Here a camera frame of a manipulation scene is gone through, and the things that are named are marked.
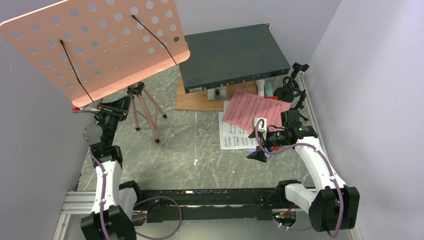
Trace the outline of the lavender sheet music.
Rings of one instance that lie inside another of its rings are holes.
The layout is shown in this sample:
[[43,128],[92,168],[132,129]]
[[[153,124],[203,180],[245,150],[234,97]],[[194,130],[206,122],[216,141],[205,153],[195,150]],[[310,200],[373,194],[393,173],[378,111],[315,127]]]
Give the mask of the lavender sheet music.
[[[255,148],[248,148],[248,149],[245,149],[245,151],[248,151],[248,152],[250,152],[250,153],[253,153],[253,152],[255,152],[255,151],[256,151],[256,149],[255,149]],[[271,155],[270,155],[270,154],[265,153],[264,155],[265,155],[265,157],[266,157],[267,159],[270,159],[270,158],[271,158]]]

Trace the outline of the pink sheet music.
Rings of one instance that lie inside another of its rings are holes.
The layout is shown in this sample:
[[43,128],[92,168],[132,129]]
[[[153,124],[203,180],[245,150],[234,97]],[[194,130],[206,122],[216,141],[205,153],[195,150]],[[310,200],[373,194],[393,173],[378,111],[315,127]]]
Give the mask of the pink sheet music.
[[265,118],[268,126],[282,127],[281,113],[288,111],[290,107],[291,104],[288,102],[237,89],[229,101],[222,120],[247,131],[253,129],[254,118]]

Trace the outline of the mint green microphone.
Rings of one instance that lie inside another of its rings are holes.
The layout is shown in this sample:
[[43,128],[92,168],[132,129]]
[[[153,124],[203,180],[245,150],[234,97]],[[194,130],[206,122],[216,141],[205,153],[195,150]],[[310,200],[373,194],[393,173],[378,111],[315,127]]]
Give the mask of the mint green microphone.
[[274,89],[273,89],[273,86],[270,83],[264,84],[264,95],[266,97],[273,97],[274,96]]

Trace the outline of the white microphone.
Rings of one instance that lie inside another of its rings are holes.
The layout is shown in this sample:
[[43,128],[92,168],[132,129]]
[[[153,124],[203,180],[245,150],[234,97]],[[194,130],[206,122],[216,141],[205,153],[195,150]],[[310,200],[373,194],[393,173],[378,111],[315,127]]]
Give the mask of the white microphone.
[[265,80],[264,79],[258,79],[256,80],[256,88],[257,88],[257,95],[264,97],[265,96]]

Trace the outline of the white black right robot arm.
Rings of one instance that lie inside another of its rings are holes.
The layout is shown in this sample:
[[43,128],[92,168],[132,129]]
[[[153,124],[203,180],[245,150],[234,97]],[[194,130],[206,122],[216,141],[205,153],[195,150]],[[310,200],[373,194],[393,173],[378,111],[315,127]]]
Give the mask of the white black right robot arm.
[[282,127],[273,126],[273,130],[270,130],[266,118],[253,119],[248,137],[256,140],[257,147],[248,159],[265,163],[267,155],[295,150],[304,162],[315,190],[307,189],[298,180],[283,180],[276,187],[276,203],[282,208],[291,204],[299,207],[308,214],[310,229],[326,232],[335,239],[339,231],[355,227],[360,193],[336,173],[315,129],[303,125],[298,110],[288,110],[280,116]]

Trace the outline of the white sheet music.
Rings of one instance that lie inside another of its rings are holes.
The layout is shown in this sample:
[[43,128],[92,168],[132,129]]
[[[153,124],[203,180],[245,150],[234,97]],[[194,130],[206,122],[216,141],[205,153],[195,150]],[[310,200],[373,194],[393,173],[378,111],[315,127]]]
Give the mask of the white sheet music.
[[256,139],[248,138],[251,132],[240,128],[235,124],[223,121],[223,117],[229,104],[230,101],[225,100],[223,102],[223,112],[218,112],[220,149],[246,150],[252,153],[255,151],[258,143]]

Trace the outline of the black tripod mic stand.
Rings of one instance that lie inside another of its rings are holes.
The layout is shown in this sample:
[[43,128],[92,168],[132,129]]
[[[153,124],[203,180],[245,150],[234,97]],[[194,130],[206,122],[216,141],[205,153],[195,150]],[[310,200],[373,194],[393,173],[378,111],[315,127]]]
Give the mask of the black tripod mic stand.
[[283,92],[282,101],[291,103],[293,100],[297,100],[294,107],[291,110],[302,110],[305,108],[304,101],[306,99],[306,91],[301,90],[298,82],[289,76],[283,78]]

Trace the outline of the black round-base mic stand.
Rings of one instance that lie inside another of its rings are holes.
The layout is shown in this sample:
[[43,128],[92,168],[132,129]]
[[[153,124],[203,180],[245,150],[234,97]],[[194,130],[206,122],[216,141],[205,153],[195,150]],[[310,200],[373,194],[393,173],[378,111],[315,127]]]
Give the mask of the black round-base mic stand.
[[277,97],[278,100],[291,103],[295,98],[298,99],[298,104],[301,104],[305,98],[306,98],[306,91],[300,90],[300,86],[298,82],[295,80],[297,75],[300,72],[305,72],[309,69],[308,64],[300,64],[295,62],[292,66],[293,71],[290,76],[285,76],[282,79],[283,86],[278,87],[274,93],[273,96]]

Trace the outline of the pink music stand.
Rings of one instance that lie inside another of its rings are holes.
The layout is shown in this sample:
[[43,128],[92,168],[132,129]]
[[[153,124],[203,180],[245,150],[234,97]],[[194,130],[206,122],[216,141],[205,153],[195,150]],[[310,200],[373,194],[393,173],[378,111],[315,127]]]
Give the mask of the pink music stand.
[[0,34],[76,107],[190,57],[173,0],[63,0],[2,22]]

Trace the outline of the red sheet music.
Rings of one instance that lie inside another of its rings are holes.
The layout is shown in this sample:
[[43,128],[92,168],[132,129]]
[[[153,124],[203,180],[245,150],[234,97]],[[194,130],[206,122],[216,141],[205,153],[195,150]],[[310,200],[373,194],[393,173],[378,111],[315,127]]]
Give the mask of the red sheet music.
[[278,96],[264,96],[265,99],[270,99],[270,100],[279,100]]

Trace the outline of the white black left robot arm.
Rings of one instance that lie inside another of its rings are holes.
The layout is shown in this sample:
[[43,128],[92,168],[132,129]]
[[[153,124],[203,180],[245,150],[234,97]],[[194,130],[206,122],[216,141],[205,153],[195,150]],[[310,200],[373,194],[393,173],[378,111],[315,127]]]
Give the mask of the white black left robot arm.
[[121,148],[113,144],[119,122],[127,119],[133,96],[100,103],[91,113],[96,123],[88,125],[83,137],[96,173],[95,199],[90,214],[80,227],[87,240],[135,240],[132,211],[144,203],[144,196],[131,187],[120,189],[123,169]]

